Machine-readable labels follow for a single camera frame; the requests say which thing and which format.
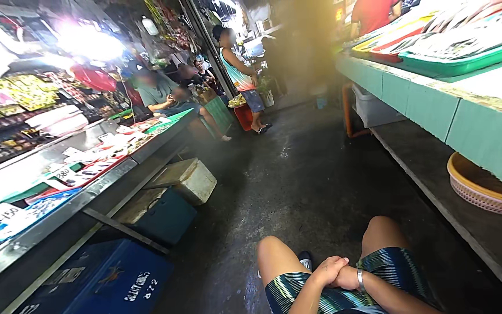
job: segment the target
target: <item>tank top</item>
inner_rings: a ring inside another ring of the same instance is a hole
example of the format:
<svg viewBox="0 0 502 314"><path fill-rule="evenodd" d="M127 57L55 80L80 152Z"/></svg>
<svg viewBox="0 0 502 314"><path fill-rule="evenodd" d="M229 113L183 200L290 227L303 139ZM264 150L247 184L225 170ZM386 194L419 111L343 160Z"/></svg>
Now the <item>tank top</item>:
<svg viewBox="0 0 502 314"><path fill-rule="evenodd" d="M229 64L226 59L224 59L222 50L224 50L223 47L220 48L220 59L222 59L222 63L224 63L227 74L230 75L230 79L232 80L232 83L234 83L235 88L240 92L255 89L255 85L253 84L253 80L251 80L251 76L241 73L237 68Z"/></svg>

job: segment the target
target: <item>striped shorts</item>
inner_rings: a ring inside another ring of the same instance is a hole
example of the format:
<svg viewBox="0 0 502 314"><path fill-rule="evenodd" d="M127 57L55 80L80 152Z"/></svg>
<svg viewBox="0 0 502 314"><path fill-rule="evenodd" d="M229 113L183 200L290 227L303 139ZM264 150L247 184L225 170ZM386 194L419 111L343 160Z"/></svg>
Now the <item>striped shorts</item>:
<svg viewBox="0 0 502 314"><path fill-rule="evenodd" d="M356 267L378 276L427 304L432 306L436 304L427 280L414 263L412 253L407 249L401 247L380 249L361 259ZM306 273L287 273L276 277L266 286L265 291L273 314L288 313L309 276L310 274ZM367 293L342 288L325 288L321 294L318 313L334 314L365 307L380 309Z"/></svg>

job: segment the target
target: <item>metal bangle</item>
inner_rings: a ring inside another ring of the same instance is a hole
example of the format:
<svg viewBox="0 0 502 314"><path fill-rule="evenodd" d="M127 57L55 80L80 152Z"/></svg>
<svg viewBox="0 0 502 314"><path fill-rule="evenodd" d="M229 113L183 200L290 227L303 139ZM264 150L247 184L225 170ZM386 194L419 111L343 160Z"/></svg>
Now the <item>metal bangle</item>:
<svg viewBox="0 0 502 314"><path fill-rule="evenodd" d="M365 292L365 286L363 285L363 269L358 269L358 283L359 291Z"/></svg>

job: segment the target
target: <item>hand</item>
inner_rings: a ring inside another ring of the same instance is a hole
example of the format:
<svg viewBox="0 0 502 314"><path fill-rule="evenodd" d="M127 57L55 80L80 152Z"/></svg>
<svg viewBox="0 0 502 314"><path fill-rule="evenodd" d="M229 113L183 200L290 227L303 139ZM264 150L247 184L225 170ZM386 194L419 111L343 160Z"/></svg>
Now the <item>hand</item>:
<svg viewBox="0 0 502 314"><path fill-rule="evenodd" d="M348 265L348 258L333 256L324 260L324 262L311 274L311 279L323 287L334 282L342 267Z"/></svg>
<svg viewBox="0 0 502 314"><path fill-rule="evenodd" d="M175 102L175 99L173 98L173 96L171 96L171 95L166 96L166 104L168 104L168 106L173 104L173 102Z"/></svg>
<svg viewBox="0 0 502 314"><path fill-rule="evenodd" d="M251 76L251 81L253 82L253 85L255 85L255 87L259 87L259 79L257 78L256 74Z"/></svg>
<svg viewBox="0 0 502 314"><path fill-rule="evenodd" d="M352 266L345 266L340 269L338 276L332 282L331 287L340 287L346 290L355 290L359 288L358 269Z"/></svg>

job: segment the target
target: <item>concrete floor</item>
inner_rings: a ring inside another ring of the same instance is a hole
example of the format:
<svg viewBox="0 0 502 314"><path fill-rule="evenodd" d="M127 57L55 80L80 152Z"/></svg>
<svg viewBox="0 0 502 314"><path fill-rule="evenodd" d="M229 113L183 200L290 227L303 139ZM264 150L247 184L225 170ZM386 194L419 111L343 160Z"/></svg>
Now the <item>concrete floor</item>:
<svg viewBox="0 0 502 314"><path fill-rule="evenodd" d="M197 149L218 185L171 252L175 270L155 313L268 314L260 239L309 250L317 265L332 255L355 263L375 215L399 222L447 312L502 312L502 285L374 137L345 137L339 108L302 104L265 120L275 125L265 135L234 125L231 142Z"/></svg>

